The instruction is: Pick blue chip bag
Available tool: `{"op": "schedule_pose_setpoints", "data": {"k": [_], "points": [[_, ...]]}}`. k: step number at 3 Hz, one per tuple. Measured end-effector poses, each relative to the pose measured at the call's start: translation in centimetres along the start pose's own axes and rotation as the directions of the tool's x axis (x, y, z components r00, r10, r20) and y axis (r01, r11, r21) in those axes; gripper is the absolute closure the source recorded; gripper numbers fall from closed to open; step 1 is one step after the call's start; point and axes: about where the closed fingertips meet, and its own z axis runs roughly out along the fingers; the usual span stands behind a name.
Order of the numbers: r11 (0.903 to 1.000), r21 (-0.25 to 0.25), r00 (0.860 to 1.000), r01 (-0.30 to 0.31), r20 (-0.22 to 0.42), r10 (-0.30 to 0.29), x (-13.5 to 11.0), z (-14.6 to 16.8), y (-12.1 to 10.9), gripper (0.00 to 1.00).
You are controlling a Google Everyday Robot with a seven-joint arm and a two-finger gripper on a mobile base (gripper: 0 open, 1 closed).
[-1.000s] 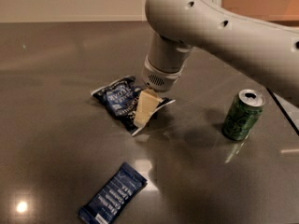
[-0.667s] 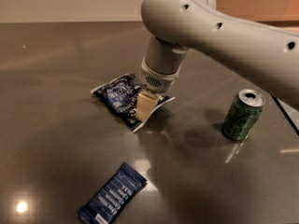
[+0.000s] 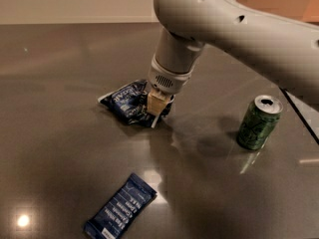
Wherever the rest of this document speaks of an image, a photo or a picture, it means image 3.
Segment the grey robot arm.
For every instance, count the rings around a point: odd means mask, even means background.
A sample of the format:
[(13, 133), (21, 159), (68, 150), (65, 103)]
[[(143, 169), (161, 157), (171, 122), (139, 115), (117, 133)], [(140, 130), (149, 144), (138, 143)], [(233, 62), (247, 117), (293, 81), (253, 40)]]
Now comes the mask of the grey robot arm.
[(319, 108), (319, 29), (235, 0), (154, 0), (162, 32), (149, 81), (180, 92), (206, 44), (250, 67), (313, 109)]

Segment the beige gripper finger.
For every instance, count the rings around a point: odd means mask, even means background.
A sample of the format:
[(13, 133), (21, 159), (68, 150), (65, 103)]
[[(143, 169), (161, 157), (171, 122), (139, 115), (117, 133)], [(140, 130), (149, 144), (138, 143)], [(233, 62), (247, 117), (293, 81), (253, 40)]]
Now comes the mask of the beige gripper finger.
[(171, 100), (172, 95), (163, 93), (157, 89), (151, 89), (148, 93), (148, 113), (153, 116), (159, 116)]

